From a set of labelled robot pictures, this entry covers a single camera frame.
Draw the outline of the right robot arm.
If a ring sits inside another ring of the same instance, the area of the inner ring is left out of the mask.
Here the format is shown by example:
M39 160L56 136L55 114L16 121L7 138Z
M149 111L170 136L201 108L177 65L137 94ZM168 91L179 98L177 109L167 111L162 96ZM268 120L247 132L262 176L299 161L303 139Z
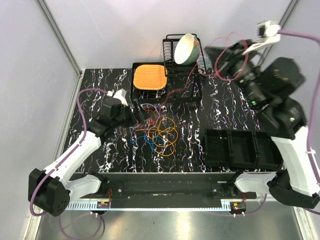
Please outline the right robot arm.
M320 202L319 171L310 160L307 137L311 121L303 107L291 98L305 77L288 57L276 58L266 69L252 62L255 52L245 53L251 40L227 48L206 46L204 51L217 74L226 76L242 91L266 134L276 145L284 169L271 172L239 172L227 185L228 195L239 198L247 192L270 194L283 205L314 209Z

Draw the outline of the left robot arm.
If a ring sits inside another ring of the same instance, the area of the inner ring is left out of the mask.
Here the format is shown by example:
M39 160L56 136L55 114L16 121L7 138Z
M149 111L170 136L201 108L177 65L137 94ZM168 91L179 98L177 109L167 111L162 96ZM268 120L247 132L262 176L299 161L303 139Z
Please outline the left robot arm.
M133 127L150 118L142 106L135 102L130 107L123 97L108 97L100 111L87 124L79 138L56 161L45 169L35 168L28 177L30 212L36 216L34 206L57 217L68 204L93 194L103 198L108 193L108 180L99 173L72 180L78 167L112 136L118 127Z

